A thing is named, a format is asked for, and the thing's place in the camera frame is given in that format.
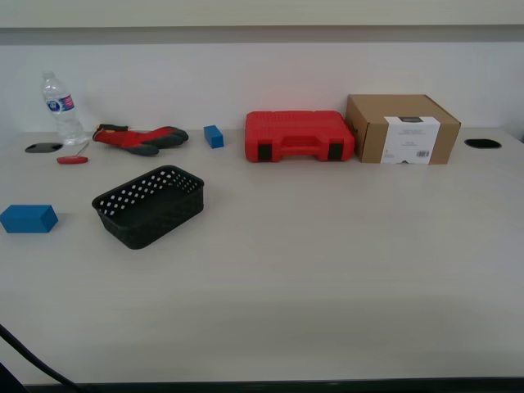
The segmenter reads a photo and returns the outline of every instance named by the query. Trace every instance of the perforated basket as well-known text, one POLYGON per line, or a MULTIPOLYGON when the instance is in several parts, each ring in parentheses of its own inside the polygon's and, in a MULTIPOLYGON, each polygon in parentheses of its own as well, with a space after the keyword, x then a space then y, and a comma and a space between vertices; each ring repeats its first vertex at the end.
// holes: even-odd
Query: perforated basket
POLYGON ((204 209, 204 181, 165 165, 97 196, 92 205, 107 231, 137 250, 204 209))

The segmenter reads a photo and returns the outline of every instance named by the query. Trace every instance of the red toolbox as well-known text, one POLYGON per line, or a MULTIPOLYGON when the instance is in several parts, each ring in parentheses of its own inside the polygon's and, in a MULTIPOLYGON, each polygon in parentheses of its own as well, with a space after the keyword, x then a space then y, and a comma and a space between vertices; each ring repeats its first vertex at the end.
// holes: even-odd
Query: red toolbox
POLYGON ((349 160, 355 138, 335 111, 251 112, 246 119, 246 158, 280 161, 284 156, 349 160))

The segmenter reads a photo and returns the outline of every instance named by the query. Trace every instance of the work glove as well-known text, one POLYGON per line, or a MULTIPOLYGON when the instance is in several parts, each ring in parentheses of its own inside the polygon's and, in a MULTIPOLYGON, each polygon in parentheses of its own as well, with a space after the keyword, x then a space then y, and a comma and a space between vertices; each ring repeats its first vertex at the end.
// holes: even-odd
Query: work glove
POLYGON ((128 126, 100 124, 93 141, 120 147, 140 156, 154 156, 159 149, 178 146, 189 139, 187 133, 175 127, 160 127, 148 133, 129 131, 128 126))

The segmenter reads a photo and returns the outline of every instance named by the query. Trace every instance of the blue cube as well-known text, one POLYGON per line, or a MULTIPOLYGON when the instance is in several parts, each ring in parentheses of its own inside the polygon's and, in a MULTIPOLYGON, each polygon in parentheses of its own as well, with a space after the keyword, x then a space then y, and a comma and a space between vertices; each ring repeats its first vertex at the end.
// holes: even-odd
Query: blue cube
POLYGON ((216 147, 224 147, 224 136, 216 125, 204 127, 204 136, 212 149, 215 149, 216 147))
POLYGON ((51 205, 11 205, 0 222, 7 233, 48 233, 58 218, 51 205))

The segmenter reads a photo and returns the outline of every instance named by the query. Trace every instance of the water bottle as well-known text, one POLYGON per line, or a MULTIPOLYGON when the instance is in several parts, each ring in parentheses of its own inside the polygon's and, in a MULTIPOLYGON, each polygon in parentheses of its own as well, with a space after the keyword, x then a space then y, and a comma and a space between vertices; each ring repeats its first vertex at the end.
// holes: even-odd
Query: water bottle
POLYGON ((76 117, 75 104, 67 87, 51 71, 43 73, 43 99, 56 121, 58 134, 65 145, 79 145, 88 140, 76 117))

